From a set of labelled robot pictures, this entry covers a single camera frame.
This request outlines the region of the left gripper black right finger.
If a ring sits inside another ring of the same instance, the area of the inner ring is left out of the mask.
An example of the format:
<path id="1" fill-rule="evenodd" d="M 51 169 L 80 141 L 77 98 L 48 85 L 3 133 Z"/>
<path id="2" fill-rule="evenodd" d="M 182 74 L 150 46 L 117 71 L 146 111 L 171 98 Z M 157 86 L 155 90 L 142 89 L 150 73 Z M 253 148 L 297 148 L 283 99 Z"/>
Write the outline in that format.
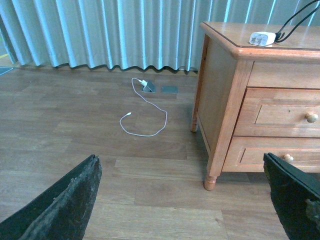
<path id="1" fill-rule="evenodd" d="M 320 238 L 320 182 L 273 153 L 263 155 L 270 198 L 290 240 Z"/>

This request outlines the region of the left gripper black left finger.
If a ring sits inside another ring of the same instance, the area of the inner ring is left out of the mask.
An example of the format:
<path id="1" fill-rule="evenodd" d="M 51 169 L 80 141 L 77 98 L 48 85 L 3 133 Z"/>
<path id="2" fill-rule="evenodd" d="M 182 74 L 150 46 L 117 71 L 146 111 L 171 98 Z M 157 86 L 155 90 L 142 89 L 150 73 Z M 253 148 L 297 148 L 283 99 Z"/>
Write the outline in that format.
<path id="1" fill-rule="evenodd" d="M 2 240 L 81 240 L 96 201 L 102 166 L 90 155 L 0 224 Z"/>

